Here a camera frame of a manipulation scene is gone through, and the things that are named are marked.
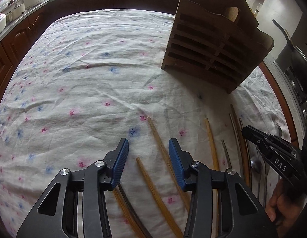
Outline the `right hand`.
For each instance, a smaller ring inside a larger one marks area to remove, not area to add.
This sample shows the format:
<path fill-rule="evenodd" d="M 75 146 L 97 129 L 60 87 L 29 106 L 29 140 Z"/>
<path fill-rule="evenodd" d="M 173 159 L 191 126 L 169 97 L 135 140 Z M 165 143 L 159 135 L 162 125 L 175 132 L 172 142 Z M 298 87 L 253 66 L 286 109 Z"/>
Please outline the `right hand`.
<path fill-rule="evenodd" d="M 290 185 L 285 179 L 280 179 L 265 211 L 270 220 L 275 223 L 278 237 L 284 237 L 300 216 L 306 195 Z"/>

